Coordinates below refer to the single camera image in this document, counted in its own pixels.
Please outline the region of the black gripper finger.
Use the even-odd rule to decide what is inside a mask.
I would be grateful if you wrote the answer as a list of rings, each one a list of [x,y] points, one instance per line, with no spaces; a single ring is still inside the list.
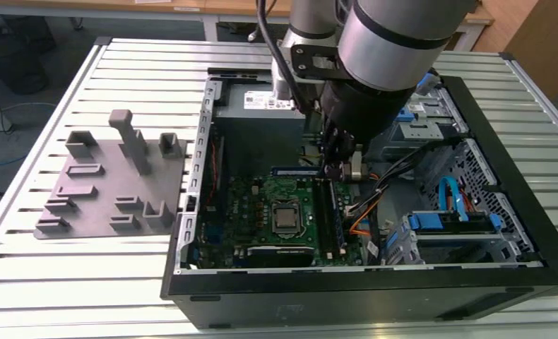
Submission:
[[[346,182],[362,182],[367,179],[367,165],[363,161],[364,157],[364,145],[356,144],[354,152],[348,158],[348,168],[346,170]]]
[[[340,164],[352,153],[351,134],[340,129],[334,121],[326,122],[323,134],[323,173],[331,180],[340,180]]]

